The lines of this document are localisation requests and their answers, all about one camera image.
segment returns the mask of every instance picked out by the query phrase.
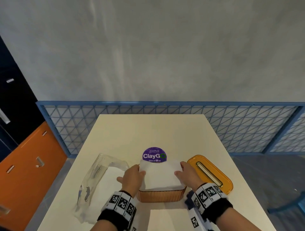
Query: round sticker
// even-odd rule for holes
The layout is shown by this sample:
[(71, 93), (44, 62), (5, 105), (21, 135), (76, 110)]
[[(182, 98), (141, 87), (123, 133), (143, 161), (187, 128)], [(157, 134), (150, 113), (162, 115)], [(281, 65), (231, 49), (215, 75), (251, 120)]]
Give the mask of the round sticker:
[(144, 151), (142, 159), (149, 162), (161, 163), (166, 161), (167, 156), (161, 148), (150, 147)]

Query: translucent yellow lid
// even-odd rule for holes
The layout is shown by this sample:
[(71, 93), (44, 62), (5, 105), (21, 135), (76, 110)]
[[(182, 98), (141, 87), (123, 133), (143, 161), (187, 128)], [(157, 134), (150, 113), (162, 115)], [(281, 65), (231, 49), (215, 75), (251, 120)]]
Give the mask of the translucent yellow lid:
[(232, 181), (204, 156), (193, 156), (188, 160), (188, 163), (195, 168), (197, 174), (204, 182), (217, 184), (227, 195), (232, 191)]

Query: gray floor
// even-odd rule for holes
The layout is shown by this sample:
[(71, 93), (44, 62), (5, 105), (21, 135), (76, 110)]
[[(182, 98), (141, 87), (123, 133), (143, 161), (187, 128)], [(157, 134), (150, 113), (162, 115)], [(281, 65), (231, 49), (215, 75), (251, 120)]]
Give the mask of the gray floor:
[[(305, 158), (295, 155), (243, 156), (233, 161), (265, 211), (281, 206), (305, 190)], [(37, 231), (74, 159), (67, 159), (25, 231)], [(305, 230), (305, 217), (297, 209), (268, 214), (277, 231)]]

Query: wire mesh panel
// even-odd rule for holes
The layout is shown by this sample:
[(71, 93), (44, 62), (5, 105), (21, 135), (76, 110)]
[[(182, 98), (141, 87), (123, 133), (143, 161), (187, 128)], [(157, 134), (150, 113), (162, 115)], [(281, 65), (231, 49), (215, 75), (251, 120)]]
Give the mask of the wire mesh panel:
[(99, 114), (204, 114), (228, 152), (261, 152), (292, 106), (44, 106), (71, 154), (78, 154)]
[(305, 112), (271, 150), (271, 152), (291, 151), (305, 151)]

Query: hand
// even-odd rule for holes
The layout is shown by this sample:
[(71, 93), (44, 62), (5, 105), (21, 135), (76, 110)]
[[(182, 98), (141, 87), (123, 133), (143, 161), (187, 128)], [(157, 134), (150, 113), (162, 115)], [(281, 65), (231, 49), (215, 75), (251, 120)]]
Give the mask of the hand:
[(203, 180), (200, 179), (196, 170), (189, 163), (182, 161), (180, 164), (183, 171), (175, 171), (176, 177), (195, 192), (204, 183)]
[(139, 172), (139, 165), (134, 165), (125, 171), (123, 177), (119, 176), (117, 181), (122, 184), (121, 190), (128, 192), (134, 198), (142, 185), (145, 174), (145, 171)]

